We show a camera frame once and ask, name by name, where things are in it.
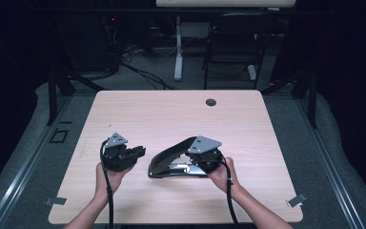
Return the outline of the person's left hand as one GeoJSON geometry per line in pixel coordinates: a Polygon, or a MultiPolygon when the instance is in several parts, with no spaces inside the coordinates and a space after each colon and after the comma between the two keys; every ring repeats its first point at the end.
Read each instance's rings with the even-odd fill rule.
{"type": "Polygon", "coordinates": [[[132,169],[129,167],[121,172],[107,171],[104,172],[101,163],[96,165],[96,182],[93,199],[105,205],[108,202],[108,186],[111,186],[112,192],[115,193],[121,185],[123,177],[132,169]]]}

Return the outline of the black folding chair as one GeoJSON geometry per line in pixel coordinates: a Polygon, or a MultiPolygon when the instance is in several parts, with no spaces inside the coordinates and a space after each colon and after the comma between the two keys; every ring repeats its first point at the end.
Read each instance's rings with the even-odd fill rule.
{"type": "Polygon", "coordinates": [[[203,88],[208,88],[209,64],[257,66],[253,88],[257,87],[268,40],[276,20],[269,15],[224,13],[210,24],[203,59],[203,88]]]}

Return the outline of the black metal frame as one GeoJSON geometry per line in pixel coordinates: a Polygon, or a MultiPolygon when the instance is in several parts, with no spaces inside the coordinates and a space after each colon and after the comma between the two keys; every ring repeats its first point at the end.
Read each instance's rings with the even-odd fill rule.
{"type": "Polygon", "coordinates": [[[48,124],[51,125],[58,115],[57,90],[64,96],[73,96],[75,89],[71,80],[76,80],[96,92],[103,91],[104,88],[91,82],[81,74],[64,68],[52,68],[49,76],[49,107],[50,116],[48,124]]]}
{"type": "Polygon", "coordinates": [[[298,73],[278,80],[276,83],[262,90],[261,93],[263,95],[271,94],[291,82],[295,83],[295,87],[291,92],[293,99],[303,99],[308,94],[307,117],[312,127],[316,129],[317,77],[314,71],[301,70],[298,73]]]}

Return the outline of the aluminium floor rail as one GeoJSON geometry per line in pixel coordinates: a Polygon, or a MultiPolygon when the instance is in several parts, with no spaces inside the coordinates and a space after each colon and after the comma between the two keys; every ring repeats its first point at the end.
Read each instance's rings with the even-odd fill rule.
{"type": "Polygon", "coordinates": [[[337,202],[345,216],[350,229],[366,229],[357,209],[346,189],[344,182],[342,181],[337,168],[335,167],[333,160],[329,154],[329,151],[324,143],[318,128],[315,128],[308,117],[307,106],[302,100],[295,100],[295,105],[302,117],[303,122],[307,126],[310,135],[312,136],[314,143],[318,150],[318,157],[321,161],[323,170],[325,171],[326,178],[329,180],[332,189],[335,193],[337,202]]]}
{"type": "Polygon", "coordinates": [[[25,189],[43,148],[53,135],[54,126],[71,103],[68,96],[59,99],[57,115],[51,125],[49,101],[39,98],[30,123],[0,174],[0,227],[5,224],[11,210],[25,189]]]}

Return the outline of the white desk leg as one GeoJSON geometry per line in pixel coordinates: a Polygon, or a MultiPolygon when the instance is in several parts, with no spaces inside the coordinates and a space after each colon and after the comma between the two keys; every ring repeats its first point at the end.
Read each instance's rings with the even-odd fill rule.
{"type": "Polygon", "coordinates": [[[182,79],[182,69],[183,69],[183,53],[182,53],[182,37],[181,37],[181,19],[179,16],[176,17],[176,57],[174,66],[174,76],[175,81],[180,81],[182,79]]]}

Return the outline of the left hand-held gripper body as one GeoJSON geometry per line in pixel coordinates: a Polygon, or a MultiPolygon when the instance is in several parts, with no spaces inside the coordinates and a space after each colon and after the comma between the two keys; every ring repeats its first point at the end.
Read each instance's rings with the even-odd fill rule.
{"type": "Polygon", "coordinates": [[[128,140],[119,133],[113,133],[101,146],[101,162],[105,169],[122,172],[136,163],[127,149],[128,140]]]}

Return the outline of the black computer tower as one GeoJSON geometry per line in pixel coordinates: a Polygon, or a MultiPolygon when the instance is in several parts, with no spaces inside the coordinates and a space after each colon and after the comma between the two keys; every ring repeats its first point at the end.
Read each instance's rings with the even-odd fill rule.
{"type": "Polygon", "coordinates": [[[119,61],[102,17],[95,14],[79,15],[74,28],[75,60],[81,68],[88,72],[116,72],[119,61]]]}

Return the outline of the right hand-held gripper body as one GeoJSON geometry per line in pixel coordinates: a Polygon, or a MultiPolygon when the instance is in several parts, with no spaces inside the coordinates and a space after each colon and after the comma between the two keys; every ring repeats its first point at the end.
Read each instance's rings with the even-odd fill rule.
{"type": "Polygon", "coordinates": [[[220,141],[199,135],[197,136],[186,155],[193,165],[199,167],[205,174],[215,171],[221,164],[223,155],[219,151],[220,141]]]}

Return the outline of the person's right hand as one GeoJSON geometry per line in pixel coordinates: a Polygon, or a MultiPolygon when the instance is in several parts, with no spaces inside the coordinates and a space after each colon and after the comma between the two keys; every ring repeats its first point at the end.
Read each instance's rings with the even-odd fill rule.
{"type": "Polygon", "coordinates": [[[240,184],[237,179],[234,160],[231,157],[225,158],[225,163],[221,164],[215,171],[208,174],[209,179],[222,192],[226,193],[231,188],[231,194],[234,196],[240,184]]]}

